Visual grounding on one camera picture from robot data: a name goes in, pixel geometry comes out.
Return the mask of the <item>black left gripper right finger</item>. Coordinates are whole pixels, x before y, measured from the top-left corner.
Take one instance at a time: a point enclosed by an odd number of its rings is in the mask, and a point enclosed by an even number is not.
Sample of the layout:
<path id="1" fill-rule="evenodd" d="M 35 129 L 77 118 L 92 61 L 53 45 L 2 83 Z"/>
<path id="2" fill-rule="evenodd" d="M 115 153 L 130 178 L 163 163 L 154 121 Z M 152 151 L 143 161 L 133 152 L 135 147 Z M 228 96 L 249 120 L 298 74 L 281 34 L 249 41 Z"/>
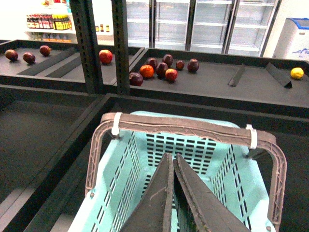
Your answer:
<path id="1" fill-rule="evenodd" d="M 181 232 L 248 232 L 186 162 L 176 155 L 174 202 Z"/>

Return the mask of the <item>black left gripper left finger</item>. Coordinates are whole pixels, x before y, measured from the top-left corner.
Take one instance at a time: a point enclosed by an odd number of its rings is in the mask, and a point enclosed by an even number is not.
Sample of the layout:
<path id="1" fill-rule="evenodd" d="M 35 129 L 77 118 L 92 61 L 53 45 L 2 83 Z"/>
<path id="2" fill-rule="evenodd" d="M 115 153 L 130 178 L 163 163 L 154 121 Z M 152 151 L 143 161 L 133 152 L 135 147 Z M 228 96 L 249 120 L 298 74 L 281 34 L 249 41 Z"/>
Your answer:
<path id="1" fill-rule="evenodd" d="M 164 153 L 143 197 L 120 231 L 171 231 L 173 187 L 173 158 L 170 153 Z"/>

